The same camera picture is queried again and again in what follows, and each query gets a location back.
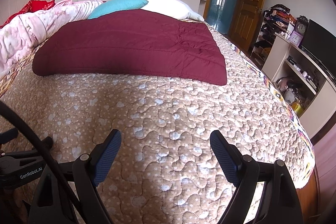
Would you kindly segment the maroon quilted puffer jacket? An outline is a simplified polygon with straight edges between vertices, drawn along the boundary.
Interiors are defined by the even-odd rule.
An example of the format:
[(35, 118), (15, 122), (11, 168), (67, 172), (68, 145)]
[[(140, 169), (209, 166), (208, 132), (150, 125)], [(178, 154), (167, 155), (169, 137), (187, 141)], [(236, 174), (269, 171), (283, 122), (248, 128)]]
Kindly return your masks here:
[(35, 53), (33, 72), (38, 76), (102, 73), (227, 83), (224, 56), (204, 23), (140, 9), (62, 26)]

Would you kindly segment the cluttered clothes shelf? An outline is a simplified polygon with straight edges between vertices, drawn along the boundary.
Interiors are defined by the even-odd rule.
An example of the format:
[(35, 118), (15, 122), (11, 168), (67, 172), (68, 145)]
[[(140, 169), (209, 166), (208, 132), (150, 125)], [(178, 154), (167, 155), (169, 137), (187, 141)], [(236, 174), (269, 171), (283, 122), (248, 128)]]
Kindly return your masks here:
[(289, 25), (297, 19), (290, 13), (290, 8), (276, 4), (264, 10), (257, 25), (255, 41), (250, 45), (250, 58), (261, 69), (274, 45), (276, 35), (286, 37)]

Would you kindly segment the patterned quilted bedspread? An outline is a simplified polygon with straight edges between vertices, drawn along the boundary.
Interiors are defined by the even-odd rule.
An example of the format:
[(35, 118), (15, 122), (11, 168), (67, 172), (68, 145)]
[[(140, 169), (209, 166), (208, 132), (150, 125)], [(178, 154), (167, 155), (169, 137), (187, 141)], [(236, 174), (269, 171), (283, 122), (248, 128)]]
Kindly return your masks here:
[(210, 147), (219, 130), (257, 161), (285, 162), (296, 188), (313, 172), (313, 146), (270, 80), (217, 31), (227, 84), (131, 75), (40, 77), (33, 55), (1, 80), (1, 100), (58, 162), (77, 159), (114, 128), (122, 145), (98, 193), (115, 223), (217, 223), (233, 196)]

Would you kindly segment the pink floral duvet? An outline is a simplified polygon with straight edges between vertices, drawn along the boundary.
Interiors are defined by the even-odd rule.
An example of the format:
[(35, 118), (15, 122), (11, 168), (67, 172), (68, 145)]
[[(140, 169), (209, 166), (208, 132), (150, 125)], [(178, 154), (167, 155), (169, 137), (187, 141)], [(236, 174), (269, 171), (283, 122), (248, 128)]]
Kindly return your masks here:
[(1, 78), (15, 64), (29, 55), (38, 45), (50, 38), (69, 22), (88, 19), (102, 0), (73, 2), (63, 0), (49, 10), (17, 15), (1, 28)]

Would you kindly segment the white tv cabinet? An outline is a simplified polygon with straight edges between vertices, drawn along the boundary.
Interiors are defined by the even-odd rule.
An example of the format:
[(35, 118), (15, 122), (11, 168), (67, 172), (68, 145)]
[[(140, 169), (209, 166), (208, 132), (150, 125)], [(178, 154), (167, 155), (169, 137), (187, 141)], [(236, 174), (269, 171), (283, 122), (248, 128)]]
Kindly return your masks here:
[(314, 137), (335, 114), (335, 84), (319, 65), (304, 51), (281, 35), (262, 67), (262, 72), (276, 86), (281, 79), (299, 83), (302, 107), (298, 117), (310, 138)]

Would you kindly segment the red cloth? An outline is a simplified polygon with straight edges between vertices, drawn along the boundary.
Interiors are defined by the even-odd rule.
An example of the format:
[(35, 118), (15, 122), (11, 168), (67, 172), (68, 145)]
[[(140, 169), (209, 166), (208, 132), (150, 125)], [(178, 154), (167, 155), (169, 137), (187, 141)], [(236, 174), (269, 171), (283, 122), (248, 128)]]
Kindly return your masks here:
[(11, 15), (0, 28), (9, 24), (17, 15), (26, 14), (28, 12), (36, 12), (39, 10), (49, 10), (54, 7), (55, 0), (45, 1), (45, 0), (30, 0), (25, 4), (25, 6), (17, 13)]

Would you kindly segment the teal pillow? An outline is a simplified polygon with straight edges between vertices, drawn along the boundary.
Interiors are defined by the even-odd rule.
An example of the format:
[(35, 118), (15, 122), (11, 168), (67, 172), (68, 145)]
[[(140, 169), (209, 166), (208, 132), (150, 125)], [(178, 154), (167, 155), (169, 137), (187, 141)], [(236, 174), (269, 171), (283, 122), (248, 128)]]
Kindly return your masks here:
[(88, 19), (96, 19), (100, 16), (111, 14), (113, 12), (136, 10), (148, 4), (147, 0), (110, 0), (97, 6)]

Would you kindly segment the black television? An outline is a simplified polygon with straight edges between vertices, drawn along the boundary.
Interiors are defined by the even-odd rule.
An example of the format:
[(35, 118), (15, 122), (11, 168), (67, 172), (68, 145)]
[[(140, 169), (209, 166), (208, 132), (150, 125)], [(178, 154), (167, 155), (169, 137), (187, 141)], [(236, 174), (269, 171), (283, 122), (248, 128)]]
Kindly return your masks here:
[(335, 36), (323, 26), (309, 20), (299, 47), (313, 55), (335, 77)]

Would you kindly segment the purple small clock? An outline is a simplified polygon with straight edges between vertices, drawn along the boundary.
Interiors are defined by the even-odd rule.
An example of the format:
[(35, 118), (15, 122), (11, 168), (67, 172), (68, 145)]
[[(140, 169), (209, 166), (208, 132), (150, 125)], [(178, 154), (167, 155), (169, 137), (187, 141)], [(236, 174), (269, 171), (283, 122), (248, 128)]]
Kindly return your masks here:
[(300, 33), (296, 32), (296, 31), (293, 31), (291, 33), (290, 37), (288, 38), (288, 40), (290, 41), (290, 43), (292, 43), (296, 47), (299, 47), (302, 39), (303, 39), (303, 36)]

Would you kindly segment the white pillow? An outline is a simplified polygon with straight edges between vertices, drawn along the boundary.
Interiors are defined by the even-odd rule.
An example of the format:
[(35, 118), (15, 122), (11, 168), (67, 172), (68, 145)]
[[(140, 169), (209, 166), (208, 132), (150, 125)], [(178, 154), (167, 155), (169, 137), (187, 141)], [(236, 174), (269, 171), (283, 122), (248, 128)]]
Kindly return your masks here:
[(147, 0), (148, 3), (141, 9), (163, 14), (178, 20), (192, 19), (204, 22), (204, 18), (194, 12), (190, 6), (180, 0)]

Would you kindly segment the wooden door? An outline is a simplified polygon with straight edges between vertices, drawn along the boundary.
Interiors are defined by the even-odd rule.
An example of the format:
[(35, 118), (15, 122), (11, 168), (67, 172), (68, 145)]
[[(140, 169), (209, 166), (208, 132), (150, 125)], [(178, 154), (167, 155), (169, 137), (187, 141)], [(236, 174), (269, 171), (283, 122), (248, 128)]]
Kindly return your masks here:
[(248, 51), (254, 37), (265, 0), (237, 0), (228, 32), (232, 42)]

